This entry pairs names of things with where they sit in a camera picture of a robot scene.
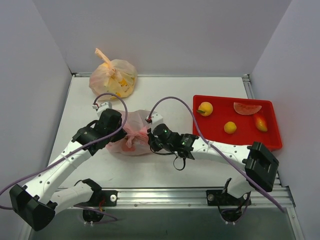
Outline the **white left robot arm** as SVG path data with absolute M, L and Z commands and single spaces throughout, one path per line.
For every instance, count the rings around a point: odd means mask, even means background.
M 9 191 L 13 211 L 34 231 L 44 229 L 59 212 L 77 204 L 97 205 L 102 197 L 101 186 L 91 179 L 58 191 L 58 187 L 82 163 L 108 143 L 125 137 L 123 129 L 128 115 L 105 109 L 99 119 L 80 128 L 62 153 L 43 172 L 23 186 L 15 184 Z

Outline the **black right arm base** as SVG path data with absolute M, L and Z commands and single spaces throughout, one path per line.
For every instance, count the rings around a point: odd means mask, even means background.
M 207 205 L 217 207 L 220 217 L 226 225 L 235 225 L 246 213 L 251 202 L 251 192 L 245 193 L 240 198 L 227 193 L 227 187 L 231 182 L 229 178 L 222 189 L 208 189 L 206 193 Z

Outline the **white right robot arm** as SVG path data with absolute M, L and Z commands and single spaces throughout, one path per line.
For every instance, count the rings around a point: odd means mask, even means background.
M 270 193 L 273 190 L 279 161 L 260 142 L 252 145 L 232 145 L 202 139 L 198 135 L 171 131 L 164 123 L 147 130 L 152 152 L 165 150 L 183 160 L 211 160 L 230 164 L 239 173 L 224 185 L 222 200 L 232 205 L 253 190 Z

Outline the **pink plastic bag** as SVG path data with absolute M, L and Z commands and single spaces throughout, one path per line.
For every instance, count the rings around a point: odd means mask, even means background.
M 149 115 L 147 110 L 137 110 L 128 112 L 127 121 L 123 127 L 127 135 L 117 141 L 110 142 L 105 147 L 114 154 L 120 153 L 126 156 L 139 156 L 151 153 L 148 145 L 147 122 L 146 117 Z

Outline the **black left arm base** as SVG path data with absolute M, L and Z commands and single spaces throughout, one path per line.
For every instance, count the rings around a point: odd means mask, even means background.
M 98 183 L 89 178 L 78 180 L 73 186 L 75 187 L 80 183 L 89 185 L 93 190 L 89 201 L 78 204 L 82 208 L 80 219 L 84 221 L 84 224 L 93 226 L 117 222 L 118 218 L 107 213 L 105 207 L 117 206 L 118 191 L 114 189 L 103 190 Z

